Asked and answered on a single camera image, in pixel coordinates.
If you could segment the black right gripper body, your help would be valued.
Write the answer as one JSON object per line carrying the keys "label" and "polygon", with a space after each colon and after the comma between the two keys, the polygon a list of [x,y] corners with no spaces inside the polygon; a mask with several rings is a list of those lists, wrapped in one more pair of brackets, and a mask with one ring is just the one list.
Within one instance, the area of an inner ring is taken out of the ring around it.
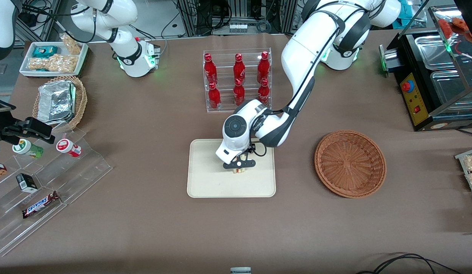
{"label": "black right gripper body", "polygon": [[1,130],[1,140],[5,142],[18,142],[22,137],[29,137],[29,127],[8,126]]}

